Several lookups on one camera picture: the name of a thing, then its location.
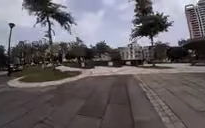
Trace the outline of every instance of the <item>cloud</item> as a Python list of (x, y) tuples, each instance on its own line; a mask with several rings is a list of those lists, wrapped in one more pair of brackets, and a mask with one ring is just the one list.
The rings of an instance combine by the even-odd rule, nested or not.
[(95, 42), (99, 30), (103, 26), (105, 13), (105, 10), (84, 12), (81, 18), (77, 21), (78, 26), (75, 28), (75, 34), (87, 41)]
[(116, 0), (102, 0), (103, 1), (103, 4), (106, 5), (106, 6), (112, 6), (115, 4), (115, 1)]
[[(38, 40), (44, 35), (46, 28), (33, 27), (36, 17), (29, 16), (22, 10), (23, 0), (0, 0), (0, 44), (8, 44), (8, 23), (14, 22), (13, 44), (19, 40)], [(134, 2), (128, 0), (53, 0), (68, 7), (74, 16), (77, 26), (72, 35), (55, 25), (54, 41), (71, 41), (79, 36), (87, 44), (95, 44), (106, 40), (113, 47), (129, 43), (129, 34), (134, 16)], [(174, 21), (169, 32), (160, 34), (156, 40), (177, 45), (180, 38), (188, 38), (188, 26), (184, 13), (186, 4), (195, 4), (197, 0), (153, 0), (154, 10), (164, 12)], [(146, 38), (139, 40), (142, 45), (149, 44)]]

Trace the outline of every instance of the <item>tiled pavement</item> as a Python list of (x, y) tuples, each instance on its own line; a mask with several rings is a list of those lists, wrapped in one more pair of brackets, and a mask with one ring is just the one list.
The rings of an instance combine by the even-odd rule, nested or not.
[(138, 77), (143, 82), (132, 75), (98, 76), (6, 88), (0, 91), (0, 128), (205, 128), (205, 73)]
[(205, 73), (139, 76), (187, 128), (205, 128)]
[(57, 87), (2, 91), (0, 128), (133, 128), (130, 97), (142, 104), (138, 126), (164, 128), (132, 76), (89, 77)]

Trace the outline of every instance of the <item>lamp post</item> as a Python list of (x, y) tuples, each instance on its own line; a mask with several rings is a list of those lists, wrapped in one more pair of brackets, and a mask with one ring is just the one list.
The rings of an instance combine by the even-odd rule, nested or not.
[(15, 27), (14, 23), (9, 23), (10, 27), (10, 33), (9, 33), (9, 46), (8, 46), (8, 76), (11, 74), (11, 69), (10, 69), (10, 43), (11, 43), (11, 35), (12, 35), (12, 30)]

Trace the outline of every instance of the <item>paved road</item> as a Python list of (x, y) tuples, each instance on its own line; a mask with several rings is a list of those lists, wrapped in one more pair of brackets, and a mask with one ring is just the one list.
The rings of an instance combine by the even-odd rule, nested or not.
[(205, 73), (139, 76), (187, 128), (205, 128)]
[[(134, 104), (139, 107), (131, 109)], [(133, 76), (88, 77), (61, 86), (0, 92), (0, 128), (134, 127), (164, 125)]]

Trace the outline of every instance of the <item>grass patch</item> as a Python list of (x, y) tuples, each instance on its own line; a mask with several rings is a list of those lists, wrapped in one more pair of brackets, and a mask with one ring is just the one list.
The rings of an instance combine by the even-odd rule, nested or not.
[(138, 66), (139, 68), (145, 68), (145, 69), (173, 69), (173, 67), (168, 66)]
[(47, 82), (56, 81), (64, 78), (74, 77), (80, 75), (79, 71), (67, 71), (61, 72), (58, 70), (52, 71), (51, 68), (41, 69), (41, 67), (29, 67), (24, 69), (22, 72), (15, 73), (15, 76), (24, 78), (20, 79), (22, 82), (32, 83), (32, 82)]

